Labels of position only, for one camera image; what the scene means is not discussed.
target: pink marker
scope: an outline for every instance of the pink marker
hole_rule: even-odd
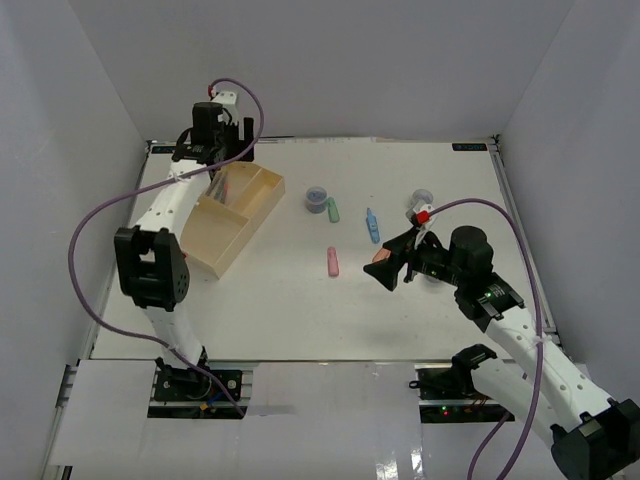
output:
[[[327,267],[329,268],[329,276],[337,277],[340,274],[338,268],[338,254],[334,247],[327,248]]]

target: wooden tray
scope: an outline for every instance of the wooden tray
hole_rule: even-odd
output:
[[[218,278],[284,195],[284,178],[254,163],[221,170],[228,173],[225,204],[202,195],[180,237],[187,260]]]

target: blue marker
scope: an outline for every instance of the blue marker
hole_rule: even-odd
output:
[[[370,208],[367,208],[367,228],[373,243],[380,243],[380,233],[378,232],[378,221]]]

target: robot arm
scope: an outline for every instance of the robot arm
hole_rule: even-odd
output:
[[[558,468],[569,479],[605,480],[640,459],[640,408],[615,401],[569,360],[546,335],[538,338],[524,301],[493,272],[493,249],[478,228],[459,227],[445,249],[433,232],[424,233],[427,212],[411,216],[413,227],[383,244],[388,255],[364,271],[388,290],[407,265],[405,282],[422,273],[456,286],[462,313],[502,346],[533,378],[538,342],[545,342],[542,383],[533,431],[550,447]],[[465,391],[479,391],[524,421],[531,384],[508,371],[495,352],[475,345],[452,359],[448,379]]]
[[[194,105],[193,126],[180,136],[172,156],[167,178],[175,182],[160,191],[133,228],[120,228],[114,239],[123,293],[143,309],[155,335],[193,364],[206,360],[206,351],[193,333],[181,303],[189,289],[189,269],[178,239],[211,179],[204,174],[182,177],[233,157],[251,143],[253,119],[244,119],[245,135],[240,139],[235,103],[236,94],[223,91],[211,102]],[[188,135],[191,142],[186,144]],[[253,161],[253,151],[242,160]],[[182,366],[170,351],[164,350],[165,363]]]

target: tabletop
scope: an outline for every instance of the tabletop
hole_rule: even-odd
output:
[[[170,154],[150,154],[141,184],[166,178],[170,161]],[[221,279],[190,266],[185,305],[211,359],[426,361],[476,343],[508,357],[458,310],[453,287],[420,276],[388,292],[362,271],[380,248],[367,231],[368,207],[384,242],[409,228],[405,211],[417,188],[431,191],[436,207],[466,197],[504,206],[489,152],[454,151],[451,143],[265,143],[256,146],[255,162],[284,177],[284,197]],[[335,198],[338,223],[305,209],[305,191],[314,185]],[[153,196],[137,199],[132,223]],[[502,216],[481,205],[459,206],[440,213],[433,231],[447,246],[461,225],[486,232],[495,271],[533,310],[522,257]],[[337,278],[327,274],[329,246],[337,251]],[[121,293],[117,275],[104,319],[153,333]],[[102,330],[92,358],[155,358],[159,348]]]

